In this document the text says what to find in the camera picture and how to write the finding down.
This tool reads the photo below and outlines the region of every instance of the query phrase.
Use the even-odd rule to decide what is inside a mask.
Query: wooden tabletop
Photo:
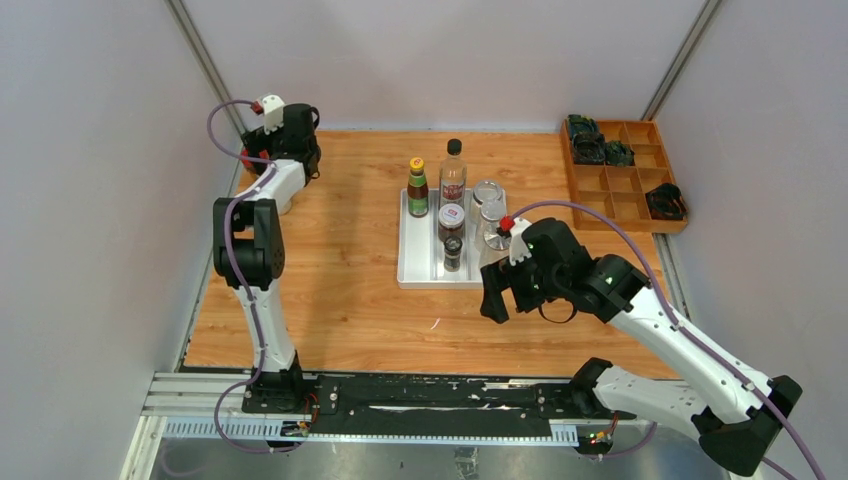
[[[438,186],[439,163],[454,137],[463,142],[469,186],[484,178],[501,183],[510,211],[568,198],[555,134],[320,132],[321,177],[280,217],[286,249],[280,290],[303,368],[570,376],[596,356],[636,374],[676,378],[647,348],[590,315],[555,325],[536,313],[511,313],[498,325],[480,316],[482,289],[398,287],[398,198],[409,159],[423,157],[431,187]],[[244,175],[240,190],[250,183]],[[571,212],[561,207],[526,217],[549,216],[572,224]],[[593,256],[616,253],[637,264],[615,233],[580,231],[577,237]],[[662,278],[651,235],[633,238]],[[211,277],[185,364],[249,367],[247,320],[223,279]],[[554,320],[570,311],[565,302],[545,309]]]

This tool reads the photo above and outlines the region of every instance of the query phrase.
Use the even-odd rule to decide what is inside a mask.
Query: bottle
[[[448,203],[439,209],[439,240],[444,242],[449,236],[465,237],[465,210],[454,203]]]
[[[415,157],[409,161],[409,183],[406,186],[407,208],[415,218],[427,215],[430,210],[430,189],[424,175],[424,160]]]
[[[458,272],[460,266],[459,255],[462,253],[462,239],[451,235],[445,239],[445,271]]]
[[[480,209],[483,207],[483,202],[487,200],[503,201],[503,188],[493,180],[480,180],[477,185],[471,190],[471,211],[467,215],[465,223],[470,225],[480,225]]]
[[[448,141],[448,156],[439,168],[439,208],[455,203],[465,208],[465,177],[468,173],[465,160],[460,158],[462,142],[456,138]]]
[[[483,202],[480,209],[480,225],[477,226],[475,246],[480,251],[480,259],[477,266],[483,268],[486,265],[497,262],[509,255],[510,239],[498,234],[500,220],[506,215],[506,205],[503,201],[487,200]]]

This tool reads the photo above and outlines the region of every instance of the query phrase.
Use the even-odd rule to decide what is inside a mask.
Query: gray wall
[[[325,128],[554,131],[642,115],[703,0],[186,0],[233,94]]]
[[[234,171],[214,103],[164,2],[0,7],[0,478],[118,476]]]
[[[695,320],[801,383],[791,420],[843,477],[848,3],[725,3],[659,115],[692,208],[673,247]],[[769,456],[811,478],[785,432]]]

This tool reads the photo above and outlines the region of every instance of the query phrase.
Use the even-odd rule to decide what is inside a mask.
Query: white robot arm
[[[285,250],[278,212],[319,175],[318,110],[302,103],[285,105],[276,95],[261,97],[251,107],[264,114],[264,125],[242,136],[250,157],[239,158],[261,175],[244,192],[216,200],[213,261],[248,318],[258,370],[251,385],[255,403],[288,411],[302,400],[303,375],[280,300]],[[235,237],[249,228],[253,238]]]
[[[719,465],[752,475],[781,429],[755,390],[788,416],[801,396],[798,384],[746,365],[680,312],[672,309],[675,318],[669,318],[654,290],[658,287],[641,271],[617,255],[593,259],[564,222],[546,218],[531,224],[518,218],[506,226],[510,256],[481,270],[481,314],[505,322],[501,292],[509,288],[519,312],[562,298],[575,311],[636,338],[689,387],[642,378],[593,358],[572,380],[585,401],[674,428],[698,441]],[[727,365],[750,381],[743,384]]]

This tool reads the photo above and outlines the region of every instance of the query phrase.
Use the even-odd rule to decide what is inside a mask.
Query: jar
[[[459,271],[459,256],[462,253],[462,239],[456,235],[451,235],[445,239],[445,271]]]
[[[488,200],[480,209],[481,223],[477,226],[475,246],[480,252],[479,268],[490,265],[509,255],[509,237],[498,234],[500,221],[506,216],[506,205],[502,201]]]
[[[451,235],[465,238],[465,210],[455,203],[439,209],[439,240],[444,242]]]
[[[480,208],[487,200],[503,201],[503,188],[494,180],[480,180],[477,185],[474,185],[468,216],[470,225],[480,225]]]

